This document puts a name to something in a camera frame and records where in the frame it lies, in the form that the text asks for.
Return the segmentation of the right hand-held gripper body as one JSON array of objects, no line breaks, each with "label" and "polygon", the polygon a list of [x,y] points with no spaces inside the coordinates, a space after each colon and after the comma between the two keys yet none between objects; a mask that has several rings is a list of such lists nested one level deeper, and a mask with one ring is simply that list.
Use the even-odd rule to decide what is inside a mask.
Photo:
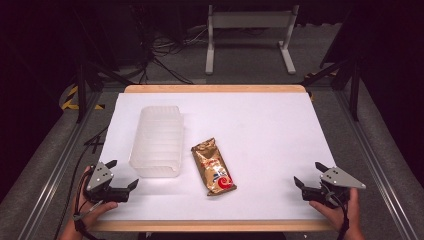
[{"label": "right hand-held gripper body", "polygon": [[341,168],[332,167],[324,173],[321,172],[319,188],[305,185],[301,196],[304,201],[316,201],[335,209],[350,200],[351,188],[365,189],[366,185]]}]

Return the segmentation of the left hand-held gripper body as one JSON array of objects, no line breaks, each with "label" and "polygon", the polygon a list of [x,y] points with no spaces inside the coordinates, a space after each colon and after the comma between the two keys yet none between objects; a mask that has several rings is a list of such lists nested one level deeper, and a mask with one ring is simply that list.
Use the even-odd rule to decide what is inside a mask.
[{"label": "left hand-held gripper body", "polygon": [[84,196],[91,203],[103,202],[127,202],[129,199],[129,189],[113,188],[110,186],[114,174],[111,169],[105,166],[106,163],[98,162],[91,167],[89,179],[84,185]]}]

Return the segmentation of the translucent plastic container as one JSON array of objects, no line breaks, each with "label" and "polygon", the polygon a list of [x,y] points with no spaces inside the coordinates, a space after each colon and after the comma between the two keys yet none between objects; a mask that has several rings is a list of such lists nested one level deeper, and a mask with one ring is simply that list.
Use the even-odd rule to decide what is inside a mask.
[{"label": "translucent plastic container", "polygon": [[143,178],[179,175],[184,118],[177,106],[147,106],[140,112],[129,164]]}]

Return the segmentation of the gold snack packet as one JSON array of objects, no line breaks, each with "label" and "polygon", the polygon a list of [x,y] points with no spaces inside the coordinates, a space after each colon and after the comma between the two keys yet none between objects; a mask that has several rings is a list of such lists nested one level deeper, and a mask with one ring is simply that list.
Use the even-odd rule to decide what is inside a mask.
[{"label": "gold snack packet", "polygon": [[217,196],[237,189],[214,138],[191,148],[208,196]]}]

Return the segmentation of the person's left hand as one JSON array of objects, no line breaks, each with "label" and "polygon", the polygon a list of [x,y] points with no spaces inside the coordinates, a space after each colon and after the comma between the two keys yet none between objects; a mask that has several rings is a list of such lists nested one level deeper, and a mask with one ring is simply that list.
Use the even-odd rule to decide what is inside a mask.
[{"label": "person's left hand", "polygon": [[81,220],[85,225],[87,230],[90,230],[94,224],[97,222],[98,218],[103,214],[116,209],[119,204],[117,202],[111,201],[106,203],[91,203],[83,193],[84,184],[87,180],[89,171],[91,170],[90,166],[87,166],[84,169],[84,172],[78,182],[76,195],[71,204],[71,216],[68,222],[75,222]]}]

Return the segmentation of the person's right hand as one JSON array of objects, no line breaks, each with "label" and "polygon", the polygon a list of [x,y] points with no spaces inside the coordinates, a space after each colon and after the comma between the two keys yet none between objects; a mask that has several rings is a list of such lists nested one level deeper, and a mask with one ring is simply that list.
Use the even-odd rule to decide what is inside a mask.
[{"label": "person's right hand", "polygon": [[[344,214],[340,208],[331,209],[325,205],[310,201],[309,205],[327,218],[329,223],[337,230],[340,230],[344,222]],[[349,219],[349,229],[346,234],[360,231],[360,205],[359,193],[356,188],[350,189],[350,200],[347,205],[347,216]]]}]

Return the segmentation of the white table sheet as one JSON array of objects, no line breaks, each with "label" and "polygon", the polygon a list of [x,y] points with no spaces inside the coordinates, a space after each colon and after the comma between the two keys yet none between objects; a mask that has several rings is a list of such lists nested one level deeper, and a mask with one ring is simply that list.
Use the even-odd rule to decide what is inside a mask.
[{"label": "white table sheet", "polygon": [[[318,185],[318,162],[333,156],[305,93],[124,93],[119,95],[101,161],[116,160],[112,183],[136,180],[129,165],[139,115],[148,106],[176,106],[184,146],[175,178],[138,182],[128,202],[104,220],[318,220],[294,181]],[[210,196],[191,149],[214,138],[237,188]]]}]

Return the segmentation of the black tripod stand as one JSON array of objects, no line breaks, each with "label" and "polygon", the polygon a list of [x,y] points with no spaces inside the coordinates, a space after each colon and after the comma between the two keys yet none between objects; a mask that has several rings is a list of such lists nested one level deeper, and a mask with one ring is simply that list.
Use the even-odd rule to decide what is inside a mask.
[{"label": "black tripod stand", "polygon": [[318,80],[330,76],[335,72],[335,76],[331,82],[331,88],[333,90],[343,90],[347,83],[350,83],[350,94],[349,94],[349,111],[352,118],[358,121],[358,94],[360,84],[360,68],[359,63],[356,59],[346,59],[338,63],[334,63],[329,67],[313,74],[308,73],[304,79],[300,82],[300,85],[307,87]]},{"label": "black tripod stand", "polygon": [[79,106],[77,122],[80,123],[88,116],[88,112],[92,108],[88,101],[104,88],[104,82],[99,73],[122,86],[129,86],[131,82],[95,61],[89,52],[90,44],[88,42],[90,41],[90,36],[86,31],[84,22],[75,9],[72,10],[72,13],[75,22],[75,40],[73,45],[76,47],[74,52],[77,62],[76,84],[78,87]]}]

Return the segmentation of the person's dark clothing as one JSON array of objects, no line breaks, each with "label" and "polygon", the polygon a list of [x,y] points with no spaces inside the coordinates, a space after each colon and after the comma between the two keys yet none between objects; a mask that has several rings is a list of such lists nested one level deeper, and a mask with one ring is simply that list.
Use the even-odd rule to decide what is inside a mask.
[{"label": "person's dark clothing", "polygon": [[282,232],[139,233],[137,240],[287,240]]}]

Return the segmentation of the white metal stand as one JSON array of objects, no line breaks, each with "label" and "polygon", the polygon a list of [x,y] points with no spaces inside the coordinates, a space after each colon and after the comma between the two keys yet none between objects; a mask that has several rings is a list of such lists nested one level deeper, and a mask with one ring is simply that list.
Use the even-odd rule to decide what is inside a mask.
[{"label": "white metal stand", "polygon": [[284,38],[278,42],[286,70],[294,75],[296,69],[289,53],[289,43],[295,22],[299,13],[299,5],[284,11],[247,11],[219,12],[208,6],[208,47],[206,53],[205,73],[211,75],[214,71],[214,30],[234,28],[281,28],[285,30]]}]

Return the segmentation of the aluminium rail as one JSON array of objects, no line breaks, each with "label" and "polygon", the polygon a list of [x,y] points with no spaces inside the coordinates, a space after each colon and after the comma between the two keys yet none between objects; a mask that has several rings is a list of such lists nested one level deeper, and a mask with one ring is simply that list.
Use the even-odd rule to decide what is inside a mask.
[{"label": "aluminium rail", "polygon": [[368,141],[360,123],[355,121],[352,117],[349,109],[349,103],[347,97],[342,92],[335,92],[336,99],[343,110],[350,127],[353,129],[354,135],[359,142],[362,154],[365,158],[365,164],[367,165],[373,180],[383,198],[383,201],[402,237],[403,240],[418,240],[418,235],[414,230],[410,220],[408,219],[401,203],[390,185],[384,170],[382,169],[377,155],[372,149],[370,142]]},{"label": "aluminium rail", "polygon": [[78,112],[66,110],[58,120],[19,178],[19,185],[28,191],[23,198],[24,225],[18,231],[17,240],[34,240],[45,214],[56,195],[65,171],[72,161],[77,141],[87,125],[90,114],[98,102],[100,93],[87,97],[89,110],[77,122]]}]

